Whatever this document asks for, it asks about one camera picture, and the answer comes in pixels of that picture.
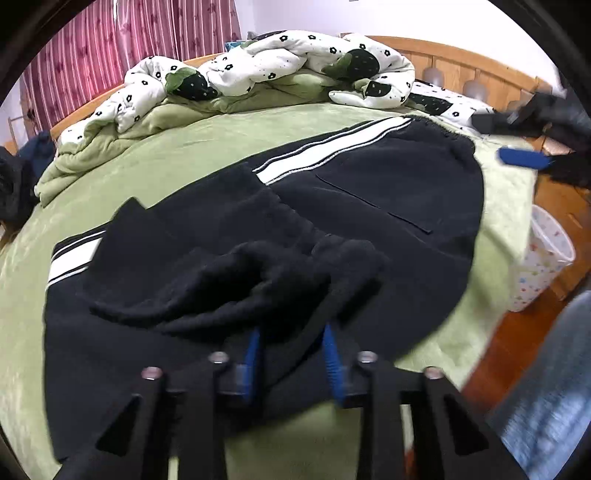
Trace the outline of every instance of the white trash bin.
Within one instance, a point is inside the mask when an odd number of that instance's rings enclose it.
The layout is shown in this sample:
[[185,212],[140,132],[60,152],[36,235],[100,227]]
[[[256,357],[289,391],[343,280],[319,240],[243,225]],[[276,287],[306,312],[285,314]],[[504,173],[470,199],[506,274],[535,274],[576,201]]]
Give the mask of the white trash bin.
[[564,267],[574,262],[575,256],[573,243],[556,219],[534,205],[530,243],[523,263],[517,268],[517,286],[510,311],[526,308]]

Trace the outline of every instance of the red curtain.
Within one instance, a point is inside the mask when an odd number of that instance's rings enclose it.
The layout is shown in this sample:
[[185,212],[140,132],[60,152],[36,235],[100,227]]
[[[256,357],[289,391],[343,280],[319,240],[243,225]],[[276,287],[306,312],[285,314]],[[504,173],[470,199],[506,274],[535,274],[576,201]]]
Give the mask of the red curtain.
[[24,73],[29,103],[49,129],[150,55],[188,60],[240,38],[234,0],[95,0]]
[[120,53],[128,70],[150,55],[188,60],[240,38],[234,0],[118,0]]
[[113,0],[96,0],[37,54],[24,80],[44,129],[121,82]]

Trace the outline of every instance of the green blanket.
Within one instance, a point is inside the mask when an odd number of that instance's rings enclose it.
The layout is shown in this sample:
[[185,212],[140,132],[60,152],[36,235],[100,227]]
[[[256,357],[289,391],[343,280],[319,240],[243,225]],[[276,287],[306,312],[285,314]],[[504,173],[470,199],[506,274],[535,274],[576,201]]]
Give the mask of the green blanket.
[[[248,155],[390,115],[399,113],[320,103],[214,116],[131,142],[47,207],[37,206],[14,243],[0,252],[0,423],[31,479],[50,479],[59,467],[43,404],[44,289],[55,243],[106,222],[130,196],[150,206]],[[530,171],[503,166],[495,156],[501,144],[527,147],[525,142],[475,144],[485,210],[469,285],[447,322],[397,362],[416,370],[439,365],[457,385],[477,364],[509,302],[510,269],[525,250],[534,185]],[[359,412],[322,404],[228,441],[229,477],[353,479],[358,444]]]
[[122,134],[117,132],[114,123],[102,125],[95,122],[94,128],[86,128],[80,145],[58,141],[58,156],[39,179],[35,193],[46,206],[88,171],[163,130],[184,127],[222,113],[324,102],[329,98],[329,90],[339,84],[325,75],[302,69],[271,82],[257,83],[247,95],[238,97],[220,96],[206,102],[194,102],[170,95]]

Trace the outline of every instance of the white wall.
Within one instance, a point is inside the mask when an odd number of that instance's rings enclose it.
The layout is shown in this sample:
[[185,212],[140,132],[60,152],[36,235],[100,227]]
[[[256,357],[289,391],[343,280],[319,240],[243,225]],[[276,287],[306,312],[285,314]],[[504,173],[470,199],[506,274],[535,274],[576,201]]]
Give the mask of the white wall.
[[554,64],[544,51],[488,0],[242,1],[252,2],[258,34],[299,29],[430,40],[480,53],[558,85]]
[[[16,118],[22,115],[20,82],[17,82],[0,106],[0,145],[12,140],[8,127],[8,117]],[[27,143],[27,132],[22,120],[12,123],[18,147]]]
[[248,31],[256,31],[254,1],[255,0],[234,0],[243,40],[246,40]]

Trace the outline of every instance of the wooden headboard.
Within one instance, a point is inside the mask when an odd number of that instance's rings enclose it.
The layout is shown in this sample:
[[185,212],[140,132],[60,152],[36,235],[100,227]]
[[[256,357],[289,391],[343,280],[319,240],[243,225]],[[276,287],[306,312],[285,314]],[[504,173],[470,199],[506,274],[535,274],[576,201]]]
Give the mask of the wooden headboard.
[[[422,78],[425,68],[436,67],[444,74],[444,87],[460,93],[463,91],[466,81],[478,80],[488,88],[488,103],[498,110],[505,110],[512,100],[529,100],[536,90],[550,87],[548,83],[539,78],[529,77],[525,73],[495,60],[461,48],[412,38],[370,38],[406,55],[414,63],[419,79]],[[207,55],[187,60],[185,63],[198,67],[217,55],[219,54]],[[70,125],[91,115],[102,102],[122,86],[119,85],[99,95],[68,115],[52,127],[51,136],[53,138],[59,137]]]

